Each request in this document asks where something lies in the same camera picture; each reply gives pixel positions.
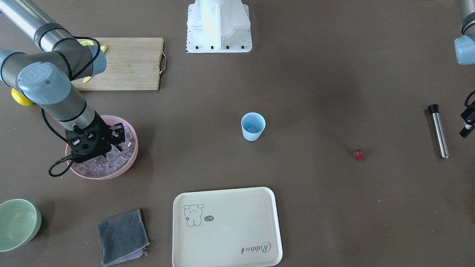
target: red strawberry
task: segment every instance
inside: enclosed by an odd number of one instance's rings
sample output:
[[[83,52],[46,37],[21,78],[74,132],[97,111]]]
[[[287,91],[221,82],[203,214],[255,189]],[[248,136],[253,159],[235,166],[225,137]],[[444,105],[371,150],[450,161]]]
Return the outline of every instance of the red strawberry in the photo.
[[[353,157],[358,161],[362,161],[364,158],[363,150],[358,149],[357,151],[353,152]]]

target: green bowl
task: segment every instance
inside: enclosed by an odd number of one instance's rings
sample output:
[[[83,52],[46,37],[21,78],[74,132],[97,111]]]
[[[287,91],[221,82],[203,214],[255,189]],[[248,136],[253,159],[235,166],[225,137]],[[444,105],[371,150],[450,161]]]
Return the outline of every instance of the green bowl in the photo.
[[[41,213],[29,201],[14,199],[0,204],[0,252],[28,243],[40,225]]]

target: bear drawing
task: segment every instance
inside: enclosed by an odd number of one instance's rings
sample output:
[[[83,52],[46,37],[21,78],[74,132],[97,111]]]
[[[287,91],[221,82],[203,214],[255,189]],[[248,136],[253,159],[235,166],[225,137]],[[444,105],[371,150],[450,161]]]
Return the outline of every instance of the bear drawing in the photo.
[[[188,227],[200,226],[201,216],[203,215],[203,207],[205,205],[185,205],[185,220]]]

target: blue cap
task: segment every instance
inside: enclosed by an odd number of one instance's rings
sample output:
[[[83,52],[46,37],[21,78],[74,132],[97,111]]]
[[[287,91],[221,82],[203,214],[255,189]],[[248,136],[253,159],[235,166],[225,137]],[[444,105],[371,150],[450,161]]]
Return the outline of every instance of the blue cap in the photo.
[[[460,65],[475,63],[475,42],[467,35],[455,39],[455,55]]]
[[[97,53],[97,46],[87,46],[91,50],[91,56],[94,57]],[[103,73],[105,71],[105,67],[107,66],[107,60],[105,59],[105,55],[102,51],[99,51],[99,55],[92,63],[92,74],[94,76],[99,73]]]
[[[3,63],[5,62],[5,60],[7,60],[7,58],[13,54],[16,54],[16,53],[22,53],[20,51],[16,51],[16,50],[4,50],[2,52],[0,52],[0,80],[5,84],[7,85],[7,83],[5,83],[5,81],[3,80],[3,77],[1,75],[1,69],[3,67]]]
[[[52,105],[63,101],[71,91],[71,82],[64,72],[49,62],[35,62],[18,74],[18,86],[31,101]]]

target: folded cloth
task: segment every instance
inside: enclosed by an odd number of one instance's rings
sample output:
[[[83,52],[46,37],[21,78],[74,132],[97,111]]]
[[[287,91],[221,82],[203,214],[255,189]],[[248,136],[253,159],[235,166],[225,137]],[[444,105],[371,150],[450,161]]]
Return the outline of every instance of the folded cloth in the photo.
[[[150,244],[140,210],[98,222],[97,234],[104,267],[138,258]]]

